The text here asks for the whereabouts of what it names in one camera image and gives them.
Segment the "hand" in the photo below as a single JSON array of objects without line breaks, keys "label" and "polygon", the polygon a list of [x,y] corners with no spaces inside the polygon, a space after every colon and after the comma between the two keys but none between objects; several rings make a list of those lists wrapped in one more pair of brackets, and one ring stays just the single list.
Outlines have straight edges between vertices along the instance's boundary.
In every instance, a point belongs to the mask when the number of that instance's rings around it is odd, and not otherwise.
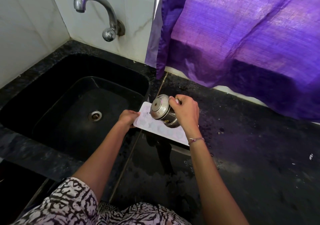
[{"label": "hand", "polygon": [[134,120],[140,115],[140,112],[135,112],[131,110],[124,110],[119,116],[118,122],[123,124],[128,130],[133,128]]},{"label": "hand", "polygon": [[176,97],[170,96],[169,104],[176,113],[178,122],[182,126],[186,135],[200,135],[198,128],[199,121],[199,107],[198,103],[189,96],[176,95]]}]

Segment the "sink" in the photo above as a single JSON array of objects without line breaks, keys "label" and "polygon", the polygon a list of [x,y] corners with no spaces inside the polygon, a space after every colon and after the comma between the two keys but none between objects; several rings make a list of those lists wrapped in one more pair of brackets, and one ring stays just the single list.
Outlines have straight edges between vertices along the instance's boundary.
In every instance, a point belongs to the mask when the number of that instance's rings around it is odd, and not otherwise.
[{"label": "sink", "polygon": [[125,109],[138,111],[145,76],[85,54],[69,55],[11,99],[3,126],[85,161]]}]

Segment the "person's left hand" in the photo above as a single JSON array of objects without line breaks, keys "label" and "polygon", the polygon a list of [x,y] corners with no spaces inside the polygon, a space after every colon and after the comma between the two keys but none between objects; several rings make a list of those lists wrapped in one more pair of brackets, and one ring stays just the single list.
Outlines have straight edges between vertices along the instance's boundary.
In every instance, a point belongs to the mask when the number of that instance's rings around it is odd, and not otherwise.
[{"label": "person's left hand", "polygon": [[134,127],[133,122],[139,115],[140,115],[140,112],[135,112],[132,110],[124,110],[121,113],[118,122],[124,124],[129,130],[129,128]]}]

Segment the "patterned shirt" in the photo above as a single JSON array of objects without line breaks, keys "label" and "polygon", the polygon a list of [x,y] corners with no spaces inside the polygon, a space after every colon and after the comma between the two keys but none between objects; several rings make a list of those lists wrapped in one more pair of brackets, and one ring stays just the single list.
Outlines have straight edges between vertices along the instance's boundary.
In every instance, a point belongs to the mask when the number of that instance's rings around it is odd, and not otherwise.
[{"label": "patterned shirt", "polygon": [[148,224],[191,225],[161,205],[138,203],[120,211],[98,201],[93,191],[77,178],[67,178],[41,205],[26,213],[18,224]]}]

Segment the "curtain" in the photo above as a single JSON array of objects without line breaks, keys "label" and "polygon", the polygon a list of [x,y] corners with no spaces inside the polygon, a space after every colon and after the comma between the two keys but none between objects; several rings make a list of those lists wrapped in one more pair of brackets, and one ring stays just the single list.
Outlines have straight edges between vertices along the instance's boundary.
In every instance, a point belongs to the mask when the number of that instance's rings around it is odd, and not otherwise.
[{"label": "curtain", "polygon": [[320,0],[162,0],[161,16],[158,78],[170,66],[320,122]]}]

